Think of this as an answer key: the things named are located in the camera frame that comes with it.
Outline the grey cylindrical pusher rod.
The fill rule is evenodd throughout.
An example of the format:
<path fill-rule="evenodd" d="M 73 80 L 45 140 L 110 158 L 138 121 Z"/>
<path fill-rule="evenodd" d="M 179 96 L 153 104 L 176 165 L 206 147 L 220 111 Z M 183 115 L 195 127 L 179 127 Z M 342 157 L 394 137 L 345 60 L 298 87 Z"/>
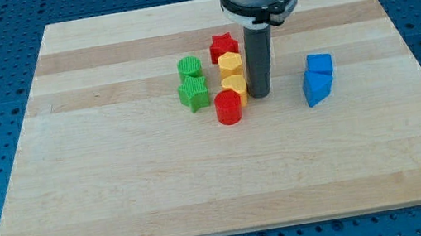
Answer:
<path fill-rule="evenodd" d="M 270 93 L 271 29 L 244 28 L 247 92 L 253 98 L 264 98 Z"/>

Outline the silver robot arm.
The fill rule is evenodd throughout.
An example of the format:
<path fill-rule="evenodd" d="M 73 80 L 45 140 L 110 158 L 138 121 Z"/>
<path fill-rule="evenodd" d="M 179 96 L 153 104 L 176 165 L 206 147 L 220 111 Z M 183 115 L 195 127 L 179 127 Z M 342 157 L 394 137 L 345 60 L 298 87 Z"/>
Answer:
<path fill-rule="evenodd" d="M 243 27 L 247 93 L 270 93 L 271 28 L 281 26 L 298 0 L 220 0 L 223 14 Z"/>

